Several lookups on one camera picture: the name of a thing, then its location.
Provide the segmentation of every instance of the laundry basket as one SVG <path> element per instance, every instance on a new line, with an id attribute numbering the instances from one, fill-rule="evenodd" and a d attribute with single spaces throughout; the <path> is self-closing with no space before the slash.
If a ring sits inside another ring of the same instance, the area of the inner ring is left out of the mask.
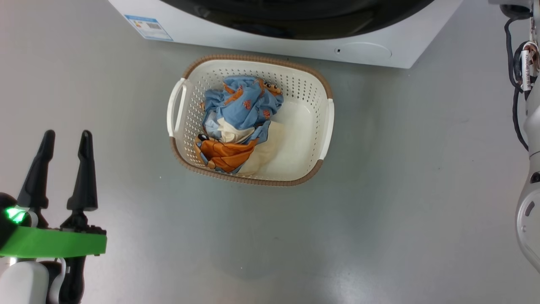
<path id="1" fill-rule="evenodd" d="M 194 149 L 195 138 L 203 133 L 205 113 L 200 104 L 205 100 L 205 91 L 222 89 L 223 79 L 232 75 L 255 76 L 275 83 L 284 97 L 281 109 L 271 118 L 284 126 L 281 146 L 275 158 L 251 176 L 208 169 Z M 312 178 L 328 151 L 333 125 L 332 91 L 320 73 L 304 65 L 259 56 L 213 55 L 198 59 L 174 86 L 167 108 L 172 151 L 182 165 L 219 179 L 266 186 L 295 186 Z"/>

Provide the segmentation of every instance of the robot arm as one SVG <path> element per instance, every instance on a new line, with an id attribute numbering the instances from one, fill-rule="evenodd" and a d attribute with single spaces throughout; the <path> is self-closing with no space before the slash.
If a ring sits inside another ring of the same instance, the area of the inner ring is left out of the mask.
<path id="1" fill-rule="evenodd" d="M 534 251 L 531 232 L 527 233 L 527 219 L 535 204 L 540 204 L 540 87 L 532 88 L 527 98 L 526 109 L 528 115 L 524 129 L 529 144 L 530 167 L 516 209 L 516 233 L 521 251 L 540 272 L 540 256 Z"/>
<path id="2" fill-rule="evenodd" d="M 46 185 L 54 141 L 54 131 L 47 131 L 17 200 L 0 194 L 0 255 L 17 258 L 0 277 L 0 298 L 6 303 L 80 303 L 86 256 L 105 253 L 106 231 L 89 226 L 84 214 L 98 208 L 89 131 L 83 132 L 79 145 L 79 171 L 67 201 L 71 215 L 59 229 L 50 229 L 41 214 L 49 205 Z"/>

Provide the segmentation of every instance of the cable tag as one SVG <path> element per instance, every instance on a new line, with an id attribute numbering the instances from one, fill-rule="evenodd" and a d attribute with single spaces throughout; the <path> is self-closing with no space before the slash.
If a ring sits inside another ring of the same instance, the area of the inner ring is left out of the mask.
<path id="1" fill-rule="evenodd" d="M 523 80 L 523 91 L 530 91 L 532 89 L 531 87 L 531 72 L 530 72 L 530 58 L 529 58 L 529 51 L 528 50 L 522 50 L 521 51 L 521 78 Z"/>

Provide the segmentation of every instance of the orange cloth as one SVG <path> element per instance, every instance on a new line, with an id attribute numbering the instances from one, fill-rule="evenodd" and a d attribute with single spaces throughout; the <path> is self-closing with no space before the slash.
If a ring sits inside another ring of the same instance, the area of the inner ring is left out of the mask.
<path id="1" fill-rule="evenodd" d="M 230 173 L 247 161 L 259 138 L 249 142 L 249 144 L 238 143 L 220 143 L 219 141 L 210 138 L 209 140 L 201 141 L 195 138 L 195 151 L 200 161 L 203 161 L 200 154 L 203 153 L 208 159 L 207 166 L 210 169 L 219 167 L 223 171 Z"/>
<path id="2" fill-rule="evenodd" d="M 242 96 L 242 94 L 244 94 L 244 88 L 242 86 L 240 86 L 236 92 L 233 89 L 229 88 L 225 83 L 223 84 L 223 87 L 225 87 L 225 90 L 228 93 L 232 94 L 229 97 L 229 99 L 227 99 L 225 101 L 224 105 L 230 104 L 231 102 L 233 102 L 233 101 L 237 100 L 238 98 L 240 98 L 240 96 Z"/>

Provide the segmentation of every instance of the washing machine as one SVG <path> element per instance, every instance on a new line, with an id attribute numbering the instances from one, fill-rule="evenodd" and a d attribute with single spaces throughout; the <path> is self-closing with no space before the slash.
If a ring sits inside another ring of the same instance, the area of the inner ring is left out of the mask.
<path id="1" fill-rule="evenodd" d="M 160 41 L 410 68 L 462 0 L 109 0 Z"/>

